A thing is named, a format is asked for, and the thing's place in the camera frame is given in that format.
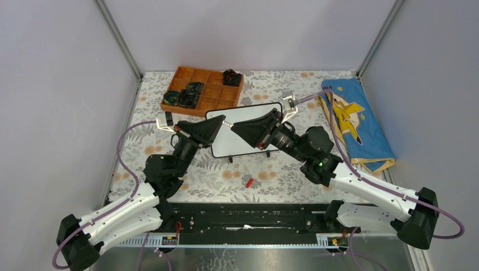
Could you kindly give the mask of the small black-framed whiteboard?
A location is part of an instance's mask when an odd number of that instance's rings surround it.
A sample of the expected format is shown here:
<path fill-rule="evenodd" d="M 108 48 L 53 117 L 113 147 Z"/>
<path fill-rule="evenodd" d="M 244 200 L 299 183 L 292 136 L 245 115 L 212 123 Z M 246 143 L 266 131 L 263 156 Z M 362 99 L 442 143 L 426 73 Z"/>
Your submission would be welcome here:
<path fill-rule="evenodd" d="M 206 112 L 206 119 L 209 120 L 213 117 L 224 115 L 226 122 L 234 124 L 236 122 L 261 117 L 274 108 L 282 112 L 282 105 L 279 102 L 273 102 L 255 104 L 251 106 L 209 110 Z M 230 127 L 225 124 L 223 124 L 220 128 L 217 137 L 215 138 L 211 146 L 213 157 L 230 159 L 234 156 L 265 153 L 277 150 L 278 148 L 272 145 L 268 146 L 266 150 L 252 148 L 241 137 L 239 137 L 236 133 L 232 132 Z"/>

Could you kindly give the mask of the red marker cap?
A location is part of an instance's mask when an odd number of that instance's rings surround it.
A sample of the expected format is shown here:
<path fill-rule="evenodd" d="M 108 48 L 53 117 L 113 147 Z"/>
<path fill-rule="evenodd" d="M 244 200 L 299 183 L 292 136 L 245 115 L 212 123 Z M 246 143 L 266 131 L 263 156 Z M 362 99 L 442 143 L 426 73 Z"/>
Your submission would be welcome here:
<path fill-rule="evenodd" d="M 253 178 L 249 179 L 249 181 L 246 184 L 246 187 L 249 188 L 252 185 L 253 182 L 254 182 Z"/>

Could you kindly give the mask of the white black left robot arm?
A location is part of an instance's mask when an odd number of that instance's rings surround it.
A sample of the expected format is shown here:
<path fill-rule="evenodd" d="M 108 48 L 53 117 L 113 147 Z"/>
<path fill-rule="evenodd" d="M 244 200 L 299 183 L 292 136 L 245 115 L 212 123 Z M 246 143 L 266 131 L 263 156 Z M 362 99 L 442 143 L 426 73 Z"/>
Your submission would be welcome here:
<path fill-rule="evenodd" d="M 176 212 L 168 199 L 183 184 L 198 150 L 210 147 L 225 121 L 224 115 L 197 123 L 174 123 L 170 112 L 160 114 L 150 124 L 178 137 L 173 153 L 150 155 L 140 179 L 128 167 L 135 186 L 120 199 L 80 218 L 70 214 L 62 219 L 52 259 L 57 270 L 86 270 L 112 246 L 140 233 L 159 229 L 168 232 L 176 225 Z"/>

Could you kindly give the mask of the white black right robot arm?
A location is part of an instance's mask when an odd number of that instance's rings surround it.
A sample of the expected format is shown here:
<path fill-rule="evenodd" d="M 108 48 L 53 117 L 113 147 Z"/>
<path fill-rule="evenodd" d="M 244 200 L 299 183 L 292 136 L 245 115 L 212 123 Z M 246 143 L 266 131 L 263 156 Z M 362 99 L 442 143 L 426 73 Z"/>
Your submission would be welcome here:
<path fill-rule="evenodd" d="M 324 217 L 327 230 L 337 233 L 344 227 L 365 228 L 376 224 L 381 230 L 395 232 L 412 247 L 430 248 L 439 217 L 433 190 L 406 189 L 354 172 L 351 165 L 331 153 L 334 143 L 322 126 L 312 126 L 303 135 L 297 135 L 276 109 L 255 119 L 236 122 L 231 131 L 253 148 L 263 150 L 272 145 L 302 162 L 300 171 L 312 183 L 340 189 L 375 205 L 362 208 L 332 203 L 330 213 Z"/>

